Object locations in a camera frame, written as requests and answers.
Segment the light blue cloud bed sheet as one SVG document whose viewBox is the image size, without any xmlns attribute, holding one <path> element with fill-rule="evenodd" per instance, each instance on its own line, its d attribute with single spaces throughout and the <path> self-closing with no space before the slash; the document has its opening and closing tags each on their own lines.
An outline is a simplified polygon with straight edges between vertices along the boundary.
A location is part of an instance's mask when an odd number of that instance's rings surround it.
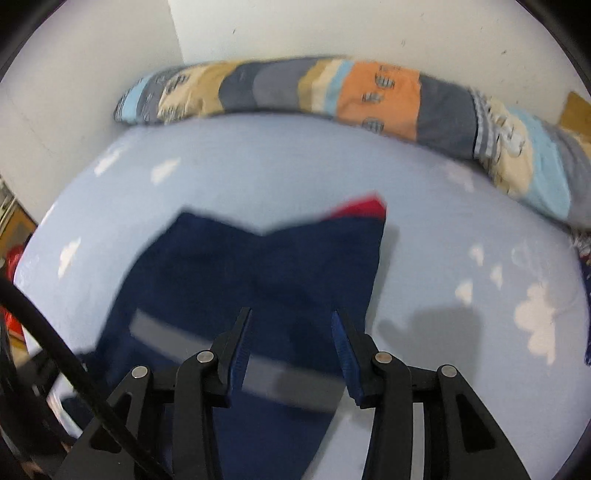
<svg viewBox="0 0 591 480">
<path fill-rule="evenodd" d="M 370 334 L 407 364 L 456 366 L 530 476 L 554 477 L 590 419 L 576 250 L 464 162 L 300 115 L 134 127 L 52 205 L 16 282 L 87 350 L 135 258 L 182 209 L 263 233 L 368 194 L 387 206 Z"/>
</svg>

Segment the patchwork colourful quilt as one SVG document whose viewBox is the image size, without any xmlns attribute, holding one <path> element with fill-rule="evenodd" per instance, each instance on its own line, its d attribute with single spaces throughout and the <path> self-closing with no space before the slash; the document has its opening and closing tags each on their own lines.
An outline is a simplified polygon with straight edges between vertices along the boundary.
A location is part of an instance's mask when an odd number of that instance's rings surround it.
<svg viewBox="0 0 591 480">
<path fill-rule="evenodd" d="M 505 194 L 576 230 L 590 227 L 590 143 L 478 90 L 346 57 L 218 61 L 141 78 L 114 118 L 165 124 L 243 112 L 325 117 L 475 161 Z"/>
</svg>

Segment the red object beside bed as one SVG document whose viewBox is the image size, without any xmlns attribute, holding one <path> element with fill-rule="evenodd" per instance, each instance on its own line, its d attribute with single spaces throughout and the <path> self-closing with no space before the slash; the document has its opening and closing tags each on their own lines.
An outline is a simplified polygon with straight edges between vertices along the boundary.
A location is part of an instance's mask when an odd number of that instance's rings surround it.
<svg viewBox="0 0 591 480">
<path fill-rule="evenodd" d="M 14 315 L 15 300 L 17 298 L 16 287 L 14 286 L 14 277 L 18 263 L 20 262 L 25 250 L 24 244 L 12 247 L 5 256 L 5 266 L 2 268 L 2 289 L 1 289 L 1 313 L 8 335 L 11 339 L 23 344 L 24 332 L 21 323 Z"/>
</svg>

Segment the navy blue jacket red collar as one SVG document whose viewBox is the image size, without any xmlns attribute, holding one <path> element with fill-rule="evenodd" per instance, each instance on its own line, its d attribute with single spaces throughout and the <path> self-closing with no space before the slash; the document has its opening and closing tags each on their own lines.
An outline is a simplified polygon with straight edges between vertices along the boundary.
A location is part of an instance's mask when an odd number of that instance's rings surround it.
<svg viewBox="0 0 591 480">
<path fill-rule="evenodd" d="M 109 393 L 136 366 L 161 371 L 204 350 L 249 308 L 245 379 L 214 415 L 222 474 L 301 478 L 345 389 L 332 315 L 365 327 L 386 216 L 367 196 L 256 234 L 182 212 L 137 257 L 82 361 Z"/>
</svg>

